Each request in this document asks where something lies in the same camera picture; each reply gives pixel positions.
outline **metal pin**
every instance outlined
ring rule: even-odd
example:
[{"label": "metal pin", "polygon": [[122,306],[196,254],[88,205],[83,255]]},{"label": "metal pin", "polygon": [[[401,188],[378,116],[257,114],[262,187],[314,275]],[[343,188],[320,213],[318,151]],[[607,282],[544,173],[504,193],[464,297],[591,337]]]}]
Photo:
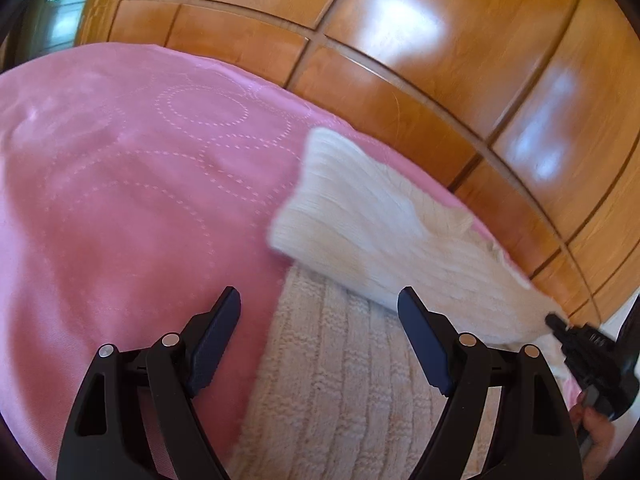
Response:
[{"label": "metal pin", "polygon": [[180,336],[174,333],[167,334],[162,338],[164,346],[176,346],[180,342]]},{"label": "metal pin", "polygon": [[458,341],[460,341],[460,344],[463,344],[464,346],[475,346],[478,342],[478,340],[471,334],[460,334]]},{"label": "metal pin", "polygon": [[537,346],[526,345],[524,347],[524,353],[529,357],[538,357],[540,355],[540,349]]},{"label": "metal pin", "polygon": [[98,349],[98,355],[100,357],[109,357],[111,354],[113,354],[114,350],[115,349],[113,348],[113,345],[102,345]]}]

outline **pink fabric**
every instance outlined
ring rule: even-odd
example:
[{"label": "pink fabric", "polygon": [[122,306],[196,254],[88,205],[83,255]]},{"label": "pink fabric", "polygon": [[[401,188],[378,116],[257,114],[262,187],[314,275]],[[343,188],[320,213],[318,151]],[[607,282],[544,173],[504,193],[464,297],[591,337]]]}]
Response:
[{"label": "pink fabric", "polygon": [[343,120],[216,60],[95,44],[0,76],[0,412],[44,476],[98,346],[148,346],[233,285],[241,320],[195,401],[228,456],[289,265],[266,227],[316,124],[462,206]]}]

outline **black device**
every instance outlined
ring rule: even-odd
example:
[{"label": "black device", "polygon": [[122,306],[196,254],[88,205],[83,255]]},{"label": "black device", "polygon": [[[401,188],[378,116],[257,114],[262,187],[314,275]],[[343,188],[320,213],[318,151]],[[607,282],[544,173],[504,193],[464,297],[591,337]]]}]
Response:
[{"label": "black device", "polygon": [[[583,405],[593,406],[609,420],[616,420],[638,396],[640,381],[634,374],[640,354],[640,296],[613,341],[588,323],[569,327],[556,314],[546,324],[562,345],[566,364],[578,385],[586,392]],[[592,442],[589,433],[578,428],[580,454],[584,457]]]},{"label": "black device", "polygon": [[[179,480],[228,480],[191,399],[212,380],[240,316],[227,287],[210,312],[149,348],[98,349],[64,433],[57,480],[159,480],[142,423],[137,389],[148,387]],[[482,480],[581,480],[577,441],[562,395],[540,350],[488,348],[429,312],[414,290],[398,297],[398,316],[432,386],[448,397],[410,480],[459,480],[478,433],[487,391],[500,406]]]}]

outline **pink bed sheet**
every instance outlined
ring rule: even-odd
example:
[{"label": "pink bed sheet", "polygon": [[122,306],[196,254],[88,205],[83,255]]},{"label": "pink bed sheet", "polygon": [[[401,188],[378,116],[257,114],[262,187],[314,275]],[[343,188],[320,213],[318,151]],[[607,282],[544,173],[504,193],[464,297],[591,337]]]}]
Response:
[{"label": "pink bed sheet", "polygon": [[216,60],[94,44],[0,76],[0,412],[46,478],[98,346],[148,346],[233,285],[241,320],[195,399],[228,456],[290,264],[266,229],[315,125],[462,207],[345,121]]}]

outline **wooden headboard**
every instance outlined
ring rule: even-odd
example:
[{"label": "wooden headboard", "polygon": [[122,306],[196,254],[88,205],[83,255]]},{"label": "wooden headboard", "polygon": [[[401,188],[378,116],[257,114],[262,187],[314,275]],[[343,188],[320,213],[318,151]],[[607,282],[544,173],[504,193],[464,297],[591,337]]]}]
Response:
[{"label": "wooden headboard", "polygon": [[88,0],[77,43],[238,65],[465,202],[575,322],[640,285],[640,41],[614,0]]}]

